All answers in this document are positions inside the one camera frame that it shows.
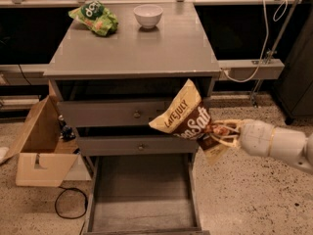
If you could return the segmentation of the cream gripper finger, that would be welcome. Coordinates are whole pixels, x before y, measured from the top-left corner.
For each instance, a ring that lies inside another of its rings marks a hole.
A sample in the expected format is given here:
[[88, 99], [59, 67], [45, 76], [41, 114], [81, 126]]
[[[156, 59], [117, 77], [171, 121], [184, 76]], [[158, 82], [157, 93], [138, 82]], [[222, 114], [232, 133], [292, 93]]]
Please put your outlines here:
[[233, 135], [217, 135], [210, 133], [209, 136], [219, 142], [220, 144], [230, 147], [230, 148], [238, 148], [240, 146], [239, 144], [239, 134], [233, 134]]
[[240, 131], [241, 128], [251, 122], [251, 119], [223, 119], [216, 120], [212, 124], [212, 129], [215, 131], [224, 131], [229, 129], [230, 131]]

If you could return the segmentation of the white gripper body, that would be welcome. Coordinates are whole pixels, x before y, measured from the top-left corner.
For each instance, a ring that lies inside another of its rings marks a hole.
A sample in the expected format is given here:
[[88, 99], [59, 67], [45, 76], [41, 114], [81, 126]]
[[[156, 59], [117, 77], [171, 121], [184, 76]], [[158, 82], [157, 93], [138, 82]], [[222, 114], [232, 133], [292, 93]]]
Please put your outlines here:
[[261, 120], [248, 119], [241, 125], [240, 146], [251, 156], [268, 157], [274, 126]]

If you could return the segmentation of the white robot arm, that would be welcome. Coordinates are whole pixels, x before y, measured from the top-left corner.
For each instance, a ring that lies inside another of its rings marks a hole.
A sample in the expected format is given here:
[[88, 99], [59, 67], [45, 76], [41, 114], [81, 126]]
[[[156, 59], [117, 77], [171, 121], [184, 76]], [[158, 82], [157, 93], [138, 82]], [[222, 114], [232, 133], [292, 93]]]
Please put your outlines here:
[[313, 173], [313, 134], [281, 128], [256, 119], [214, 121], [208, 135], [217, 142], [256, 157], [272, 158]]

